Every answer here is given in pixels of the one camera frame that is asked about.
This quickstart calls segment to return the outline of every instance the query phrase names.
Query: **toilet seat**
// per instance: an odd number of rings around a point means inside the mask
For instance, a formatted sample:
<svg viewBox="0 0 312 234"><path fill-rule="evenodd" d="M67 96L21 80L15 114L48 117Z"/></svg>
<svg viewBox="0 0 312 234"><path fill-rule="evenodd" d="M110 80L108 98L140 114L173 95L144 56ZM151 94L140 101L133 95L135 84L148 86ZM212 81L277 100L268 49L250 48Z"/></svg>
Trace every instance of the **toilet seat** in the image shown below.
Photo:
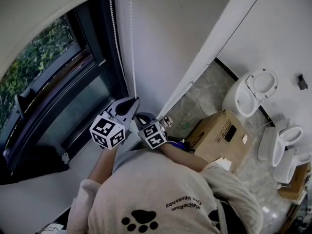
<svg viewBox="0 0 312 234"><path fill-rule="evenodd" d="M277 76L271 70L259 69L247 78L247 87L257 100L264 100L272 96L277 90Z"/></svg>
<svg viewBox="0 0 312 234"><path fill-rule="evenodd" d="M299 141L302 135L302 126L296 125L287 127L286 129L282 130L279 134L279 137L285 141L286 146L290 146Z"/></svg>

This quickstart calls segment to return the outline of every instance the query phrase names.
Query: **tree leaves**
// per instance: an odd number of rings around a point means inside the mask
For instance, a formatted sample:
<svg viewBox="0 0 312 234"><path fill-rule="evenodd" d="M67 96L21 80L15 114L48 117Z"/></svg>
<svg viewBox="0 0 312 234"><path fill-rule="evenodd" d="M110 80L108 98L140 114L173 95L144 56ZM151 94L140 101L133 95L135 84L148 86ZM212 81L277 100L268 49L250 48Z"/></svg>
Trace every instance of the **tree leaves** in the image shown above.
<svg viewBox="0 0 312 234"><path fill-rule="evenodd" d="M61 17L22 50L0 81L0 130L14 106L14 96L21 94L73 42Z"/></svg>

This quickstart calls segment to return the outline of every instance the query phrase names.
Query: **floor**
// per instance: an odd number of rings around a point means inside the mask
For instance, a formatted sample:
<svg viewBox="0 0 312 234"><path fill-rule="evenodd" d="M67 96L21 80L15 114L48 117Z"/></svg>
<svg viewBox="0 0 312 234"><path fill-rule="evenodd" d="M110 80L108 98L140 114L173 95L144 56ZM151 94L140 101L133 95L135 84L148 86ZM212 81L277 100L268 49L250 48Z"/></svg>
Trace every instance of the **floor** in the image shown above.
<svg viewBox="0 0 312 234"><path fill-rule="evenodd" d="M223 98L233 84L234 80L213 62L167 114L173 119L173 125L168 130L168 134L186 137L202 118L220 111ZM250 133L253 133L265 123L268 121L257 110L243 124ZM236 175L263 207L264 224L261 233L273 234L283 224L291 202L282 199L277 193L277 183L271 176L273 168L267 162L257 158L264 128L252 134L253 148Z"/></svg>

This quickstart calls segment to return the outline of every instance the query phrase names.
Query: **toilet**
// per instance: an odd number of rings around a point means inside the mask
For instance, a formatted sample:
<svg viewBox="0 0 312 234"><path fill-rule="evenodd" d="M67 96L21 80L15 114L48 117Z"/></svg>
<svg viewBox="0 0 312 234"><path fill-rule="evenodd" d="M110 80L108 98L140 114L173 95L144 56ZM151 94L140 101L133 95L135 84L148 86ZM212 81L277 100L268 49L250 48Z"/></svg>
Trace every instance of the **toilet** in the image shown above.
<svg viewBox="0 0 312 234"><path fill-rule="evenodd" d="M272 70L249 72L229 89L222 110L230 109L239 119L250 117L265 99L274 94L277 86L277 76Z"/></svg>
<svg viewBox="0 0 312 234"><path fill-rule="evenodd" d="M297 166L312 161L312 150L301 152L299 147L284 152L282 160L273 169L273 179L277 182L288 184Z"/></svg>
<svg viewBox="0 0 312 234"><path fill-rule="evenodd" d="M275 127L267 127L260 142L258 158L267 160L271 166L276 167L283 157L285 147L298 142L302 135L302 126L290 126L290 119L279 121Z"/></svg>

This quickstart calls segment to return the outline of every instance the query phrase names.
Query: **black window frame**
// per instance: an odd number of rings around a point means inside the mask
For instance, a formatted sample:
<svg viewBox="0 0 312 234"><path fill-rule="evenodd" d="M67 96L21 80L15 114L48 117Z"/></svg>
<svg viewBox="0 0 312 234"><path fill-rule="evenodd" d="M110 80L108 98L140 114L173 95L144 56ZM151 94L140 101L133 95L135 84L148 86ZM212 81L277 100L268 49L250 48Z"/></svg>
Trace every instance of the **black window frame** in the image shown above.
<svg viewBox="0 0 312 234"><path fill-rule="evenodd" d="M89 0L68 12L65 18L75 43L51 63L30 88L37 94L73 58L88 53L91 55L62 81L60 87L54 88L54 93L32 115L21 119L17 107L14 107L0 137L0 148L2 151L7 148L6 161L12 172L20 167L31 147L59 113L99 75L106 76L112 96L102 101L61 144L70 158L91 139L89 127L96 115L115 99L128 96L115 46L109 0ZM22 127L14 130L19 124Z"/></svg>

